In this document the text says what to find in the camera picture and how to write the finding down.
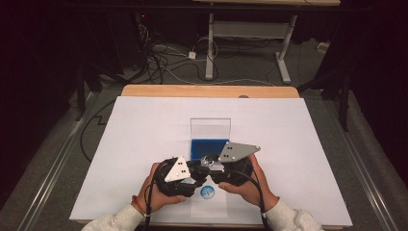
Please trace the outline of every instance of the blue circular sticker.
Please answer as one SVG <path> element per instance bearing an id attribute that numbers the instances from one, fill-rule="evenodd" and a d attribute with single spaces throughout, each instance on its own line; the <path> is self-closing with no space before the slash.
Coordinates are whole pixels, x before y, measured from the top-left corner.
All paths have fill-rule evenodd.
<path id="1" fill-rule="evenodd" d="M 211 199 L 213 198 L 214 194 L 216 194 L 216 191 L 211 186 L 204 186 L 203 188 L 201 188 L 200 193 L 204 199 Z"/>

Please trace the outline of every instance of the blue object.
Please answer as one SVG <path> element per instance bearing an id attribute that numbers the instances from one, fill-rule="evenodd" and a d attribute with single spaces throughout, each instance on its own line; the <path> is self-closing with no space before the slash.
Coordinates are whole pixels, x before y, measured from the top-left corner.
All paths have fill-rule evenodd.
<path id="1" fill-rule="evenodd" d="M 201 188 L 200 194 L 204 199 L 211 199 L 216 194 L 216 191 L 211 186 L 204 186 Z"/>
<path id="2" fill-rule="evenodd" d="M 191 160 L 199 161 L 203 156 L 219 156 L 228 141 L 227 139 L 191 140 Z"/>

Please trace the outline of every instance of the hand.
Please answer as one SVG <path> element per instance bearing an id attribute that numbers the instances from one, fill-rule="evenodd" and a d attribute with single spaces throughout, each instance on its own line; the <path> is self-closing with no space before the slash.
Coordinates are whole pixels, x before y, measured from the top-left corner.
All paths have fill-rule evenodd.
<path id="1" fill-rule="evenodd" d="M 149 195 L 149 189 L 147 189 L 147 187 L 150 185 L 154 172 L 157 168 L 157 166 L 159 165 L 159 163 L 155 163 L 153 164 L 152 168 L 150 169 L 150 174 L 147 176 L 147 178 L 144 180 L 143 185 L 141 186 L 139 195 L 138 195 L 138 203 L 140 204 L 140 206 L 142 207 L 142 209 L 144 211 L 146 211 L 146 202 L 145 200 L 147 200 L 148 195 Z M 151 198 L 151 202 L 150 202 L 150 207 L 151 207 L 151 212 L 155 212 L 160 210 L 161 208 L 163 208 L 165 205 L 169 205 L 169 204 L 177 204 L 180 203 L 182 201 L 185 201 L 186 197 L 183 195 L 175 195 L 175 196 L 166 196 L 164 195 L 162 192 L 159 191 L 159 189 L 157 188 L 156 185 L 153 186 L 153 191 L 152 191 L 152 198 Z M 142 213 L 142 211 L 140 211 L 140 209 L 138 209 L 137 205 L 135 205 L 134 203 L 132 203 L 133 207 L 135 207 L 135 209 L 137 209 L 139 212 Z"/>
<path id="2" fill-rule="evenodd" d="M 259 184 L 264 195 L 265 211 L 268 211 L 276 205 L 276 203 L 278 202 L 278 197 L 274 195 L 269 189 L 267 177 L 265 176 L 264 171 L 259 166 L 255 155 L 249 155 L 248 159 L 251 162 L 256 175 L 258 176 Z M 257 181 L 254 172 L 252 172 L 251 177 L 252 179 Z M 218 186 L 229 193 L 239 194 L 248 203 L 251 203 L 258 207 L 261 206 L 261 197 L 259 196 L 258 189 L 250 181 L 243 183 L 243 185 L 239 187 L 226 182 L 221 182 L 218 184 Z"/>

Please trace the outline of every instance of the person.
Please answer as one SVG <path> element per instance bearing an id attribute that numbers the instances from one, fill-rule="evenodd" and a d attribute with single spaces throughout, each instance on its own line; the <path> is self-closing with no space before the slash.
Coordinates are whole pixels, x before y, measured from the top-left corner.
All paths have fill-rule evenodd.
<path id="1" fill-rule="evenodd" d="M 264 195 L 265 211 L 268 219 L 268 224 L 274 231 L 286 231 L 286 230 L 307 230 L 315 231 L 322 230 L 321 225 L 315 221 L 312 215 L 304 210 L 294 210 L 289 207 L 282 198 L 276 196 L 269 188 L 267 178 L 264 171 L 258 164 L 258 161 L 254 154 L 248 156 L 251 164 L 253 165 L 254 172 L 252 178 L 255 179 L 255 174 L 258 176 L 258 180 Z M 112 231 L 133 231 L 143 220 L 146 211 L 145 198 L 148 193 L 146 190 L 149 186 L 155 169 L 159 164 L 153 164 L 150 174 L 145 179 L 143 185 L 140 188 L 138 196 L 133 196 L 131 204 L 125 205 L 114 215 L 106 215 L 97 219 L 94 219 L 88 223 L 82 230 L 83 231 L 96 231 L 96 230 L 112 230 Z M 229 192 L 239 194 L 245 201 L 255 206 L 260 207 L 261 199 L 257 188 L 247 181 L 243 185 L 237 187 L 226 182 L 220 182 L 218 186 Z M 166 205 L 177 204 L 185 201 L 186 198 L 183 195 L 166 196 L 159 191 L 156 185 L 153 187 L 151 210 L 156 212 Z"/>

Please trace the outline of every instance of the white paper sheet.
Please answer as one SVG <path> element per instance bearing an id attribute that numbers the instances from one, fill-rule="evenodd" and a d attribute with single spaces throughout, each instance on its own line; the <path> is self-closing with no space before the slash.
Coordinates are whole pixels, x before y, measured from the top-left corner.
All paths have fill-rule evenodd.
<path id="1" fill-rule="evenodd" d="M 192 218 L 228 218 L 227 195 L 208 177 L 206 184 L 191 197 Z"/>
<path id="2" fill-rule="evenodd" d="M 303 99 L 118 97 L 70 219 L 94 219 L 129 203 L 155 162 L 190 157 L 191 118 L 231 118 L 230 141 L 261 146 L 256 156 L 271 189 L 323 225 L 350 226 L 336 180 Z M 259 210 L 227 194 L 196 218 L 193 198 L 165 206 L 152 222 L 261 224 Z"/>

